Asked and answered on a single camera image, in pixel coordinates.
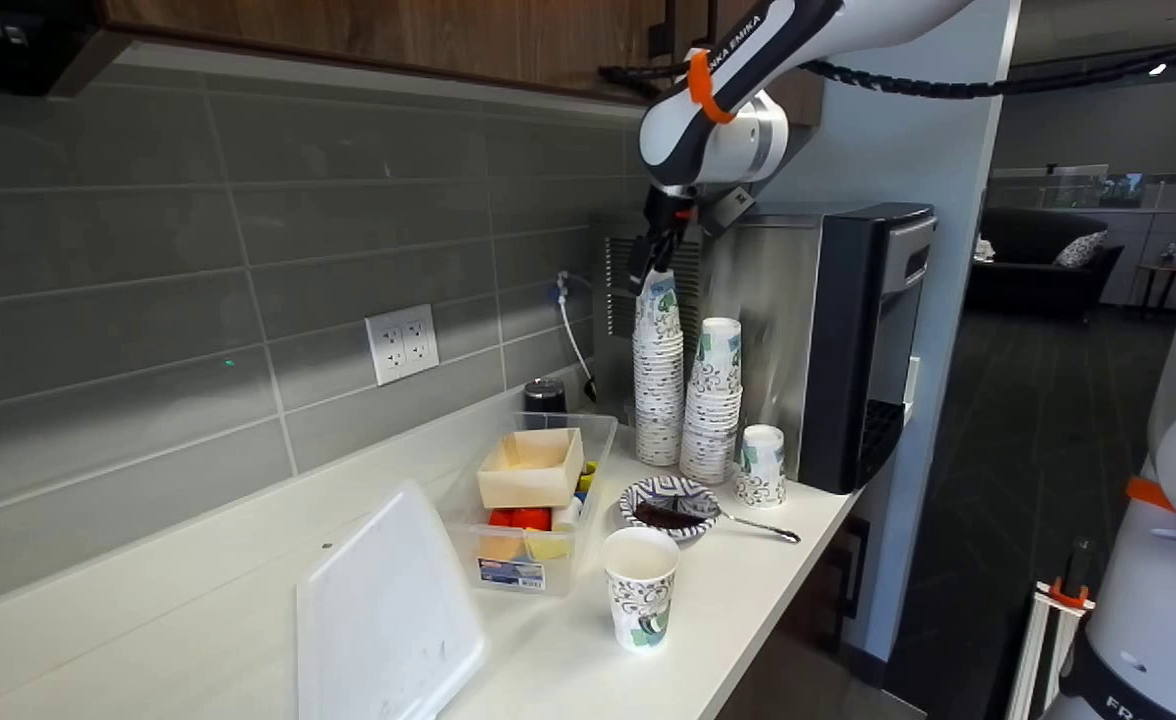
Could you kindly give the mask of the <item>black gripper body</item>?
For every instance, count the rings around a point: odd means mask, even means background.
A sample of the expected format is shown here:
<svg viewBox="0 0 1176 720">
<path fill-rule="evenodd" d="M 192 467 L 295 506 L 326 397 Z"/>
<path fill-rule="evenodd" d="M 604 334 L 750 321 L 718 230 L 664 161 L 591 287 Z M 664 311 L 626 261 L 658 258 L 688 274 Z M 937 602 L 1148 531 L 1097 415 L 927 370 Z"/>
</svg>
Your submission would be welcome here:
<svg viewBox="0 0 1176 720">
<path fill-rule="evenodd" d="M 642 266 L 657 274 L 669 274 L 693 221 L 694 221 L 693 194 L 650 190 L 642 201 Z"/>
</svg>

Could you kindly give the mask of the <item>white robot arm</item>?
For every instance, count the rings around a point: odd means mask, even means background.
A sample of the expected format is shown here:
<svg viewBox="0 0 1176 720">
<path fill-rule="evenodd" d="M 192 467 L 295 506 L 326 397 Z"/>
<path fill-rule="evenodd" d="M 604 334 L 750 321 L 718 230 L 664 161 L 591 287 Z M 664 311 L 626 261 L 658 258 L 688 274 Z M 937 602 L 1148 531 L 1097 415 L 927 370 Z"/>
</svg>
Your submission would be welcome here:
<svg viewBox="0 0 1176 720">
<path fill-rule="evenodd" d="M 641 118 L 648 172 L 642 268 L 669 274 L 700 190 L 769 181 L 786 111 L 769 84 L 811 61 L 917 41 L 967 0 L 759 0 L 717 50 L 693 50 L 675 88 Z"/>
</svg>

